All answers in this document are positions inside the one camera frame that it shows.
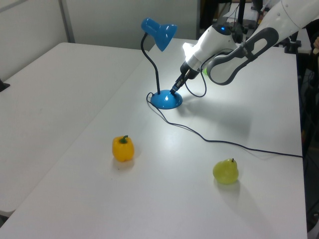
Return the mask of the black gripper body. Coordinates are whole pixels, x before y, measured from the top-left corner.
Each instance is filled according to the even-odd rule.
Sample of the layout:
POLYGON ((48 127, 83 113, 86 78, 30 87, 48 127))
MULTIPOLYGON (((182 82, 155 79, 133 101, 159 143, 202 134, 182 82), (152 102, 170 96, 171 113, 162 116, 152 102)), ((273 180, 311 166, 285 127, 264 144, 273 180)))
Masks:
POLYGON ((198 70, 193 70, 186 61, 183 62, 183 64, 180 67, 181 77, 184 80, 187 79, 195 79, 197 75, 199 74, 198 70))

